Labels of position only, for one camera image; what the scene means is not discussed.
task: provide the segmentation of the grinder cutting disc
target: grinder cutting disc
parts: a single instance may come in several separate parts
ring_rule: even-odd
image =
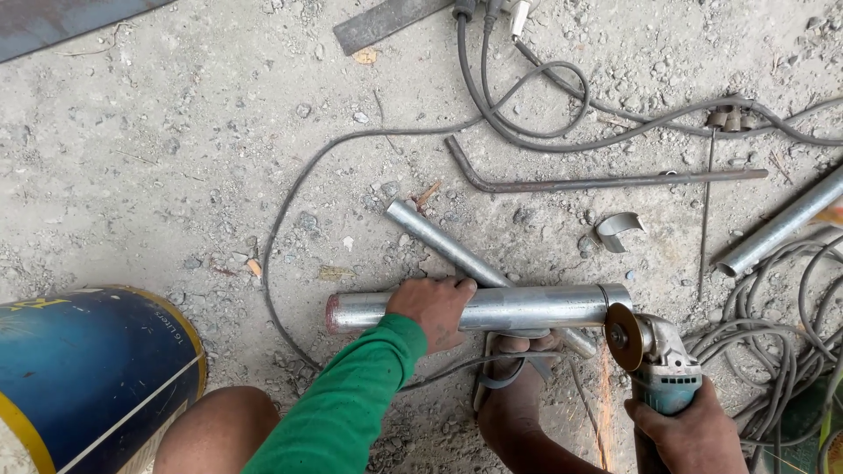
[[[606,344],[618,365],[627,372],[638,369],[644,357],[644,341],[632,311],[624,304],[612,304],[606,315],[604,332]]]

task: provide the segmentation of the yellow rim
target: yellow rim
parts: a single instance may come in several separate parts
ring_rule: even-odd
[[[0,418],[30,452],[32,462],[39,474],[56,474],[56,467],[53,466],[50,451],[47,450],[44,440],[26,415],[2,392],[0,392]]]
[[[181,311],[179,311],[178,308],[173,306],[172,303],[170,303],[169,301],[167,301],[164,298],[161,298],[157,294],[149,293],[148,291],[140,289],[140,288],[127,287],[127,286],[124,286],[124,285],[100,285],[100,286],[106,287],[106,288],[125,289],[128,292],[132,292],[134,294],[138,294],[140,296],[143,296],[143,298],[151,299],[153,302],[155,302],[155,304],[157,304],[157,305],[161,306],[162,308],[164,308],[165,310],[167,310],[167,312],[170,313],[170,315],[172,315],[175,318],[175,320],[177,320],[179,322],[179,324],[181,324],[181,327],[184,328],[185,332],[187,333],[187,336],[191,339],[191,342],[193,343],[193,348],[196,350],[196,355],[201,356],[201,357],[199,357],[199,388],[196,390],[196,399],[199,400],[199,397],[202,396],[202,392],[205,391],[205,376],[206,376],[206,373],[207,373],[207,367],[206,367],[206,360],[205,360],[205,349],[202,347],[202,342],[199,339],[199,334],[196,332],[196,329],[194,329],[191,322],[188,321],[187,318],[185,318],[185,316],[181,314]]]

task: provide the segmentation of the blue barrel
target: blue barrel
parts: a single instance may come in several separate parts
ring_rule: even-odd
[[[140,289],[0,304],[0,471],[137,474],[205,374],[193,326]]]

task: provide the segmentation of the green sleeve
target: green sleeve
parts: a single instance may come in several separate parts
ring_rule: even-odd
[[[242,474],[360,474],[395,392],[427,351],[417,323],[386,315],[342,349]]]

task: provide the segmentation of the foot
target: foot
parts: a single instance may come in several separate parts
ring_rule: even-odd
[[[540,339],[499,337],[494,353],[522,353],[546,351],[559,343],[552,333]],[[494,363],[492,378],[497,380],[511,376],[518,367],[518,359],[503,359]],[[483,439],[489,447],[500,453],[507,448],[507,442],[530,434],[541,433],[539,425],[539,395],[545,380],[532,364],[524,364],[521,374],[501,389],[491,391],[477,415],[477,422]]]

